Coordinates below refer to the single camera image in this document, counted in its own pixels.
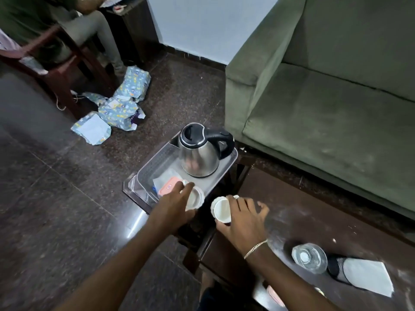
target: hand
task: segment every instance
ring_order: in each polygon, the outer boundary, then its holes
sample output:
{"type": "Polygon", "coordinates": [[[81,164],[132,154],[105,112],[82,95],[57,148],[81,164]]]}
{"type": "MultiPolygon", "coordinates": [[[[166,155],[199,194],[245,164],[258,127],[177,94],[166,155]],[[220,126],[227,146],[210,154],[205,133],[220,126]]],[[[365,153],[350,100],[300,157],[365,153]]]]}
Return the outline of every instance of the hand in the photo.
{"type": "Polygon", "coordinates": [[[269,212],[267,205],[258,202],[261,211],[258,214],[251,198],[226,197],[231,208],[231,226],[216,220],[216,228],[245,256],[255,245],[266,240],[267,234],[263,222],[269,212]]]}
{"type": "Polygon", "coordinates": [[[188,223],[196,210],[186,211],[187,200],[195,184],[178,181],[169,194],[163,195],[147,219],[146,226],[163,240],[188,223]]]}

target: bracelet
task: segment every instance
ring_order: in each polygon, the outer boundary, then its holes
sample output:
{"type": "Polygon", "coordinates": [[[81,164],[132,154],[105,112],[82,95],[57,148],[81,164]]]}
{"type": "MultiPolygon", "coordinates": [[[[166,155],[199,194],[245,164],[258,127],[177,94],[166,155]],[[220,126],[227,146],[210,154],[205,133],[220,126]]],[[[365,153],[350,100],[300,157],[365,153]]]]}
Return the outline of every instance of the bracelet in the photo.
{"type": "Polygon", "coordinates": [[[249,250],[246,256],[244,256],[244,260],[246,260],[246,258],[250,256],[258,247],[262,246],[264,243],[267,243],[267,242],[268,242],[268,239],[265,239],[265,241],[262,241],[258,243],[257,245],[254,245],[254,247],[251,250],[249,250]]]}

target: green shirt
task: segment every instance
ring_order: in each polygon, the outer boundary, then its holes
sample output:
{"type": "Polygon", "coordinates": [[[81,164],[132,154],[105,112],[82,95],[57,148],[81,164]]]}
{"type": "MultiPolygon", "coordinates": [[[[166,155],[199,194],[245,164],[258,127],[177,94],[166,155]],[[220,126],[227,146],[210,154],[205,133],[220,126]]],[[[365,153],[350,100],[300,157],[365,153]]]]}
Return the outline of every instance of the green shirt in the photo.
{"type": "MultiPolygon", "coordinates": [[[[75,9],[77,0],[0,0],[0,29],[19,45],[24,46],[39,37],[56,22],[52,19],[49,4],[75,9]]],[[[40,62],[52,61],[61,50],[59,39],[35,53],[40,62]]]]}

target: finger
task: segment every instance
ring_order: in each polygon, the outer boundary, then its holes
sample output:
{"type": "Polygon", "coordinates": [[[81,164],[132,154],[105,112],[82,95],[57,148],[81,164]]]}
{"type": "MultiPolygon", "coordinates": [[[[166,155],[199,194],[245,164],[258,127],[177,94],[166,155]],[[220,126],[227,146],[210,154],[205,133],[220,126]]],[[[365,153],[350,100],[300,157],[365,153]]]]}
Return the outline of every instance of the finger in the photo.
{"type": "Polygon", "coordinates": [[[229,201],[229,207],[231,209],[231,219],[233,218],[233,216],[239,212],[239,206],[238,206],[238,202],[236,201],[236,199],[232,196],[232,195],[228,195],[226,197],[229,201]]]}
{"type": "Polygon", "coordinates": [[[216,229],[220,231],[222,235],[226,237],[226,239],[229,240],[229,235],[231,231],[230,226],[226,226],[224,223],[220,222],[219,220],[215,219],[216,221],[216,229]]]}
{"type": "Polygon", "coordinates": [[[259,202],[258,205],[261,207],[261,211],[259,212],[259,217],[262,219],[262,221],[265,221],[266,216],[269,213],[269,208],[266,204],[259,202]]]}
{"type": "Polygon", "coordinates": [[[241,211],[248,211],[248,206],[246,205],[246,201],[243,197],[238,197],[236,200],[238,201],[239,209],[241,211]]]}
{"type": "Polygon", "coordinates": [[[183,191],[180,193],[181,196],[186,199],[186,201],[189,199],[190,193],[192,192],[194,186],[195,184],[193,182],[189,182],[185,185],[183,191]]]}
{"type": "Polygon", "coordinates": [[[255,209],[255,202],[251,198],[246,198],[246,204],[248,205],[248,209],[252,214],[257,214],[257,210],[255,209]]]}
{"type": "Polygon", "coordinates": [[[174,188],[172,189],[172,192],[180,193],[181,190],[183,190],[184,184],[181,181],[176,182],[174,185],[174,188]]]}
{"type": "Polygon", "coordinates": [[[186,223],[188,223],[196,215],[196,210],[195,209],[189,209],[188,211],[185,212],[185,215],[186,215],[186,223]]]}

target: person's left hand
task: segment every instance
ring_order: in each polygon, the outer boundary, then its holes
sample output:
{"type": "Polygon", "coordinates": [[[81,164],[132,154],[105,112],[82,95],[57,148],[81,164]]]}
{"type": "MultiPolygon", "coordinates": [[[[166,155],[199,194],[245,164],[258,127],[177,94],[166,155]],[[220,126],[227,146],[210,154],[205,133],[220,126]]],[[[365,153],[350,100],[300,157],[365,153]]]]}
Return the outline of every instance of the person's left hand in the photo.
{"type": "Polygon", "coordinates": [[[146,226],[163,240],[188,223],[196,214],[186,211],[187,200],[195,184],[178,181],[169,194],[163,195],[148,217],[146,226]]]}

